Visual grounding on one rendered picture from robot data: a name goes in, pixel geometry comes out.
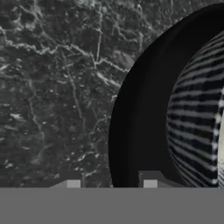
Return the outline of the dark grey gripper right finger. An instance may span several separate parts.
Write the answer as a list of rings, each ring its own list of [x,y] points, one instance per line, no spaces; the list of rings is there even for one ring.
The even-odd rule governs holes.
[[[182,188],[177,181],[166,178],[161,171],[140,171],[139,186],[142,188]]]

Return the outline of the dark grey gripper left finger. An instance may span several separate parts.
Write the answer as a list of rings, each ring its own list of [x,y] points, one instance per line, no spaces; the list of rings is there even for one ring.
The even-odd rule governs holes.
[[[78,171],[64,171],[50,181],[50,187],[82,188],[83,175]]]

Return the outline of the black and white striped bowl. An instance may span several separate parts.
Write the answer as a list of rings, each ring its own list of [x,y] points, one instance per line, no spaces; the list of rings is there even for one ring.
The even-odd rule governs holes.
[[[184,185],[224,189],[224,31],[182,69],[166,127],[171,159]]]

